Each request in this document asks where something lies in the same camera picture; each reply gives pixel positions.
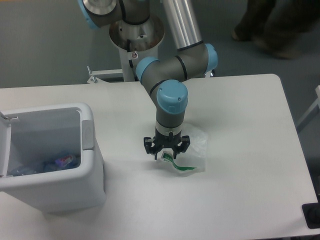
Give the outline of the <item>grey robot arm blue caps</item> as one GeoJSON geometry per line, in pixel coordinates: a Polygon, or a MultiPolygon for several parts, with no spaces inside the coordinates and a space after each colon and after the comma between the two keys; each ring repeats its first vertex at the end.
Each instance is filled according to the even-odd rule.
{"type": "Polygon", "coordinates": [[[190,138],[182,135],[188,104],[184,82],[218,65],[215,48],[203,42],[191,1],[163,2],[177,49],[176,56],[164,61],[158,59],[164,25],[151,13],[148,0],[80,0],[78,5],[91,28],[109,26],[123,78],[139,81],[156,107],[155,135],[143,139],[145,151],[153,156],[163,149],[174,156],[186,152],[190,138]]]}

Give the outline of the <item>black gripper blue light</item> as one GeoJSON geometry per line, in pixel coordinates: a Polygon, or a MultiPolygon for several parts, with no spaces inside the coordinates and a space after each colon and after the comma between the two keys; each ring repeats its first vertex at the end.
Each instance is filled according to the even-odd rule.
{"type": "Polygon", "coordinates": [[[155,130],[154,137],[144,137],[143,145],[147,154],[153,155],[158,159],[158,153],[162,149],[172,149],[173,158],[176,159],[180,153],[185,153],[190,146],[190,136],[181,136],[181,132],[176,135],[163,135],[155,130]]]}

